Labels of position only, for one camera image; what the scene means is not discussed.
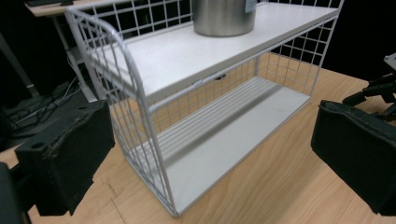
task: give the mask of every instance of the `background table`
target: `background table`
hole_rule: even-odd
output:
[[[369,206],[312,151],[320,100],[341,102],[367,82],[322,69],[310,102],[260,144],[182,217],[172,218],[124,159],[116,145],[94,176],[76,213],[40,217],[45,223],[396,223],[373,214]],[[380,97],[359,108],[382,111]],[[0,154],[11,167],[12,149]]]

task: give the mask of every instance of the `shelf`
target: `shelf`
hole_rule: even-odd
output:
[[[160,133],[177,211],[183,213],[308,99],[254,77]]]
[[[192,23],[124,41],[134,58],[151,104],[194,82],[231,66],[280,41],[338,14],[338,8],[267,3],[258,5],[252,32],[209,37],[193,31]],[[122,54],[116,49],[122,78],[131,83]],[[101,62],[113,63],[111,50]]]

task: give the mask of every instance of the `white wire rack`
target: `white wire rack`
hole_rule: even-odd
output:
[[[125,158],[178,217],[309,100],[342,5],[262,1],[254,30],[227,38],[196,34],[189,0],[66,18]]]

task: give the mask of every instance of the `metal canister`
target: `metal canister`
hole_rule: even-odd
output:
[[[194,31],[201,35],[242,35],[253,30],[257,0],[193,0]]]

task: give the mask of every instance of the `stainless steel pot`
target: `stainless steel pot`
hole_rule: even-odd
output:
[[[192,0],[196,33],[242,35],[253,30],[257,0]]]

